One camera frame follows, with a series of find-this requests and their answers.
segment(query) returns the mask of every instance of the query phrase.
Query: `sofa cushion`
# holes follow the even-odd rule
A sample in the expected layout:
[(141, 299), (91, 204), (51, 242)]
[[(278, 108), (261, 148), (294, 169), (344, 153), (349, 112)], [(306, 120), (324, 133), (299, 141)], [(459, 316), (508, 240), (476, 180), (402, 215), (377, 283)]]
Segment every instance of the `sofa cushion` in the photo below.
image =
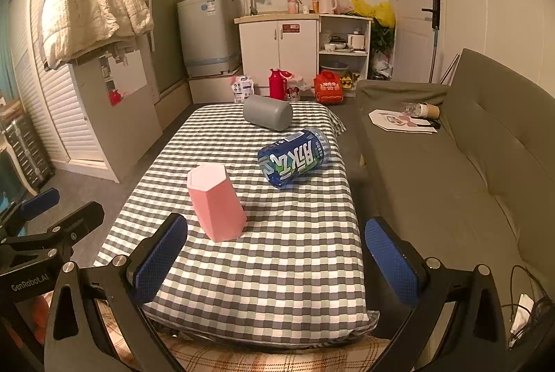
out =
[(379, 214), (422, 257), (472, 270), (487, 264), (501, 303), (509, 303), (511, 268), (522, 262), (516, 239), (481, 175), (446, 129), (437, 134), (386, 132), (368, 113), (376, 102), (357, 95), (359, 142)]
[(442, 112), (457, 148), (503, 211), (526, 266), (555, 297), (555, 99), (465, 49)]

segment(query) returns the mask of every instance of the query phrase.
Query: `orange bag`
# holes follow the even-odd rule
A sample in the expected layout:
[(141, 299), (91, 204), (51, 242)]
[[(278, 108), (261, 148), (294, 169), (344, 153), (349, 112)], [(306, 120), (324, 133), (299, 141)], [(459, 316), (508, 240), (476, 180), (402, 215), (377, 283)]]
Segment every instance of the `orange bag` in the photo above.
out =
[(339, 76), (331, 71), (321, 71), (314, 78), (316, 101), (321, 104), (337, 104), (343, 101), (343, 88)]

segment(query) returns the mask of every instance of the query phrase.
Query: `electric kettle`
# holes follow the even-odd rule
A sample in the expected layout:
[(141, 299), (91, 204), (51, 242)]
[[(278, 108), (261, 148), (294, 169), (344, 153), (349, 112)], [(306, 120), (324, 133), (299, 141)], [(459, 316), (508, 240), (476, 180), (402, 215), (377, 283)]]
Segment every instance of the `electric kettle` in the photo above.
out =
[(366, 42), (366, 37), (360, 35), (358, 32), (349, 34), (347, 36), (347, 47), (352, 49), (364, 49), (364, 43)]
[(335, 13), (338, 7), (338, 0), (318, 0), (318, 13)]

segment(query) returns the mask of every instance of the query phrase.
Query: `pink hexagonal cup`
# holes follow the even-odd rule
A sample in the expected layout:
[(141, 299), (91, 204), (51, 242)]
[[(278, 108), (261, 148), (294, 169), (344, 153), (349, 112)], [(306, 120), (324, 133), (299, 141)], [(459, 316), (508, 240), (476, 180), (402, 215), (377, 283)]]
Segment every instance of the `pink hexagonal cup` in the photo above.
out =
[(187, 175), (187, 187), (201, 228), (214, 242), (237, 239), (246, 214), (224, 164), (204, 162)]

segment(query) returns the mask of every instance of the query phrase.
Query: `gray white checkered cloth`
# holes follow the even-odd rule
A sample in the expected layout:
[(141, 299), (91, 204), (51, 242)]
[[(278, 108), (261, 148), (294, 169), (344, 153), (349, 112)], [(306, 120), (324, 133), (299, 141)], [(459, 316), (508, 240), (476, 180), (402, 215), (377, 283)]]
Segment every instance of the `gray white checkered cloth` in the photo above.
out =
[[(165, 326), (210, 339), (270, 348), (344, 343), (372, 330), (360, 233), (336, 136), (340, 120), (317, 103), (292, 103), (283, 133), (251, 125), (242, 105), (195, 111), (166, 145), (124, 205), (95, 265), (130, 254), (171, 212), (189, 225), (187, 242), (145, 313)], [(321, 168), (276, 189), (256, 154), (302, 128), (321, 129), (331, 157)], [(225, 164), (248, 216), (242, 236), (212, 242), (187, 192), (187, 173), (202, 162)]]

